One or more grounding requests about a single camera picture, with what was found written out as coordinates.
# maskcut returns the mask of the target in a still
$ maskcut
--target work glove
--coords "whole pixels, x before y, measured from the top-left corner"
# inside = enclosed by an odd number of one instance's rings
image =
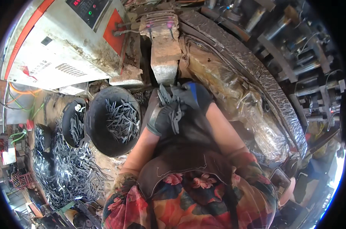
[[[207,109],[214,101],[212,95],[206,88],[198,83],[188,82],[182,86],[170,86],[173,95],[179,97],[181,102],[195,110],[201,110],[206,115]]]
[[[177,107],[177,102],[172,102],[164,107],[157,104],[152,112],[149,122],[146,125],[148,130],[157,136],[162,136],[165,134],[172,127],[171,114],[172,112],[175,112]]]

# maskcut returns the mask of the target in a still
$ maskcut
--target aluminum foil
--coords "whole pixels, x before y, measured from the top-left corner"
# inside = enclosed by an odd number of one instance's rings
[[[266,165],[284,162],[289,154],[287,138],[277,127],[273,113],[263,110],[261,94],[214,54],[194,42],[189,45],[189,70],[215,95],[216,102],[227,112],[228,120],[241,121],[254,134],[261,152],[251,152],[258,162]]]
[[[209,38],[238,64],[238,71],[262,90],[272,112],[286,130],[301,157],[307,150],[307,143],[299,119],[286,95],[258,58],[238,39],[225,32],[215,22],[195,11],[185,11],[179,15],[185,24]]]

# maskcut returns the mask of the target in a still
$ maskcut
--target woman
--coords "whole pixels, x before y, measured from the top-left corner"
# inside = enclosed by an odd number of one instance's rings
[[[274,186],[207,90],[182,87],[171,88],[187,105],[177,135],[170,120],[177,103],[159,107],[153,92],[104,207],[103,227],[269,228]]]

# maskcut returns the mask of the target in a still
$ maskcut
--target digital display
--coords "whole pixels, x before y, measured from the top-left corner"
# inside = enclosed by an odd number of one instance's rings
[[[90,28],[93,28],[99,15],[109,0],[65,0]]]
[[[72,5],[77,8],[83,2],[83,0],[73,0]]]

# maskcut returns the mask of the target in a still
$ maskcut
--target green cable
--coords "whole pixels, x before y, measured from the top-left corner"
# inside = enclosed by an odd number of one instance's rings
[[[42,107],[44,107],[44,103],[42,103],[42,105],[38,108],[38,110],[32,115],[32,118],[31,118],[31,120],[33,120],[34,119],[34,117],[36,116],[36,114],[38,113],[38,111],[40,111],[41,110],[41,108]]]
[[[34,112],[34,107],[35,107],[35,104],[36,104],[36,98],[35,98],[35,100],[34,100],[34,102],[33,102],[32,107],[29,108],[29,109],[26,109],[26,108],[22,107],[16,100],[14,100],[14,102],[15,102],[20,108],[22,108],[22,110],[24,110],[24,111],[30,111],[30,113],[32,114],[31,120],[34,119],[34,117],[36,116],[36,114],[38,113],[38,111],[40,111],[41,108],[44,106],[44,103],[42,103],[42,105],[40,106],[40,108],[38,108],[38,110],[37,110],[35,113],[33,113],[33,112]]]
[[[10,144],[13,144],[14,142],[21,140],[24,137],[25,134],[23,134],[22,136],[20,136],[19,138],[13,140]]]
[[[22,107],[16,100],[14,100],[14,102],[15,102],[20,108],[22,108],[22,110],[24,110],[24,111],[31,111],[31,110],[34,108],[34,105],[35,105],[35,101],[34,101],[32,107],[26,109],[26,108]]]
[[[13,136],[15,136],[15,135],[19,135],[19,134],[23,134],[23,135],[20,136],[19,138],[15,139],[15,140],[13,140],[10,144],[13,144],[14,142],[16,142],[16,141],[18,141],[18,140],[21,140],[21,139],[24,137],[24,135],[27,134],[27,130],[26,130],[26,129],[23,129],[22,132],[12,134],[12,135],[9,136],[9,138],[11,138],[11,137],[13,137]]]

